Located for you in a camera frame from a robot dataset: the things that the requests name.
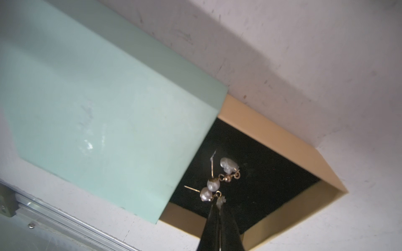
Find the pearl flower drop earring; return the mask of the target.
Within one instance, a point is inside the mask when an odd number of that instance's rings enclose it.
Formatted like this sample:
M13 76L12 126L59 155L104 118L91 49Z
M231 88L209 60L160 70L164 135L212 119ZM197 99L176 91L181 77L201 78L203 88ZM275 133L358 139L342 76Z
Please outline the pearl flower drop earring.
M219 161L220 167L223 169L223 174L215 176L214 173L214 157L216 151L210 157L210 178L207 181L207 189L211 192L217 192L220 188L220 183L231 183L233 179L238 180L241 178L239 165L229 158L221 158Z

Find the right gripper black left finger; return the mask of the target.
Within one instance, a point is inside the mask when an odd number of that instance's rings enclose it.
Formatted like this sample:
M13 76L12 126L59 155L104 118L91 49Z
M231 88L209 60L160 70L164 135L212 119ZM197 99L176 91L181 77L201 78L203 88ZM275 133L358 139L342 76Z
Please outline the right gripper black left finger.
M216 203L212 203L197 251L220 250L220 221L219 209Z

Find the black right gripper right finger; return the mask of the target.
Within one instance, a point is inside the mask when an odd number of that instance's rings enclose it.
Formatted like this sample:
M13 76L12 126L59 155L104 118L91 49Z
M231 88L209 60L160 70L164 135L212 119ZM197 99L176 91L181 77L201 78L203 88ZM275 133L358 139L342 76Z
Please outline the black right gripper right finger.
M245 251L239 229L230 208L223 204L220 209L221 250Z

